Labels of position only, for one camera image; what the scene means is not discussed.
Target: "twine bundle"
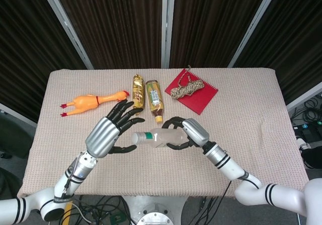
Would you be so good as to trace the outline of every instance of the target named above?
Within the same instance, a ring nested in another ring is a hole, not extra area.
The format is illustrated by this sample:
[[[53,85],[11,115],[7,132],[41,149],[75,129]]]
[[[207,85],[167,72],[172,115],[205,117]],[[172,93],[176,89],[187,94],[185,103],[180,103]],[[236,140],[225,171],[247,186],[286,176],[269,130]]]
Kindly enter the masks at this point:
[[[178,81],[178,87],[171,89],[170,94],[173,99],[182,98],[185,95],[191,96],[195,91],[205,87],[202,80],[191,81],[190,75],[188,75],[188,80],[189,80],[188,84],[184,87],[182,87],[180,85],[182,78],[185,76],[185,74],[188,71],[190,71],[191,67],[190,66],[188,66],[188,67],[189,67],[189,69],[186,70],[185,73],[183,73],[182,76],[180,77],[180,79]]]

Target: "beige tablecloth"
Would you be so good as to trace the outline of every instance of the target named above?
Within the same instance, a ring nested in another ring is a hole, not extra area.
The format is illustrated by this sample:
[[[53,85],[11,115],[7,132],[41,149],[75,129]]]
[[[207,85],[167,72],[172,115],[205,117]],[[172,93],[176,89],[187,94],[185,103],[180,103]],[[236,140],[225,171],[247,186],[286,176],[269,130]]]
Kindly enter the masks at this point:
[[[173,116],[196,119],[231,157],[263,183],[302,189],[307,176],[296,145],[275,72],[265,68],[194,68],[203,80],[219,89],[199,116],[164,93],[180,69],[59,70],[51,73],[23,186],[19,195],[54,186],[65,169],[86,149],[85,139],[115,102],[104,103],[83,114],[60,117],[60,104],[74,97],[132,93],[132,79],[157,79],[162,89],[164,120]],[[148,108],[146,121],[126,131],[117,146],[131,144],[131,134],[157,125]],[[240,181],[227,195],[233,196]],[[107,155],[79,187],[76,194],[217,196],[228,180],[202,154],[191,147],[182,151],[139,146],[128,154]]]

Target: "brown curtain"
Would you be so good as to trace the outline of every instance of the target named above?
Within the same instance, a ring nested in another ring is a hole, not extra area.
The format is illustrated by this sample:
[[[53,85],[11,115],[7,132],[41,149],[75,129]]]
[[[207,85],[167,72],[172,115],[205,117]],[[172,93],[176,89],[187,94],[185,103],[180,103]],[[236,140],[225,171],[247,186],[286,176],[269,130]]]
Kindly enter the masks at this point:
[[[49,74],[85,69],[47,0],[0,0],[0,103],[37,122]]]
[[[162,0],[60,0],[96,69],[159,68]]]
[[[235,67],[274,69],[286,104],[322,82],[322,0],[272,0]]]
[[[227,67],[262,0],[175,0],[170,68]]]

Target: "rubber chicken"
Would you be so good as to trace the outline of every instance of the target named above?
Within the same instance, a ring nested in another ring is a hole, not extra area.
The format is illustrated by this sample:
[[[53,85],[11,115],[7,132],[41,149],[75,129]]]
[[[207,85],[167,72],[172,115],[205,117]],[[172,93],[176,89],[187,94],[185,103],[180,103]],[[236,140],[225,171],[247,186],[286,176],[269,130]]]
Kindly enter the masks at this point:
[[[83,113],[87,110],[97,108],[100,104],[109,102],[109,101],[122,101],[125,100],[129,96],[127,91],[120,91],[108,96],[78,96],[71,103],[62,104],[61,108],[66,108],[69,106],[75,106],[75,109],[68,113],[61,113],[62,117],[66,117],[72,114]]]

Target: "plastic bottle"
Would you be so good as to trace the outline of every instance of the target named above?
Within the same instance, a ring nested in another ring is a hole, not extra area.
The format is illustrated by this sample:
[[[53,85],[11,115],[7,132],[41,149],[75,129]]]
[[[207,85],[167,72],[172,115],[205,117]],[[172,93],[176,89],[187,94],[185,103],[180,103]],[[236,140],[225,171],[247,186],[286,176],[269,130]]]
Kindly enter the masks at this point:
[[[155,116],[156,123],[163,123],[163,100],[161,96],[160,86],[157,80],[151,80],[145,84],[147,96],[149,99],[150,110]]]
[[[135,132],[132,135],[133,144],[149,144],[154,148],[164,147],[167,143],[181,145],[186,141],[186,136],[180,129],[154,128],[150,132]]]

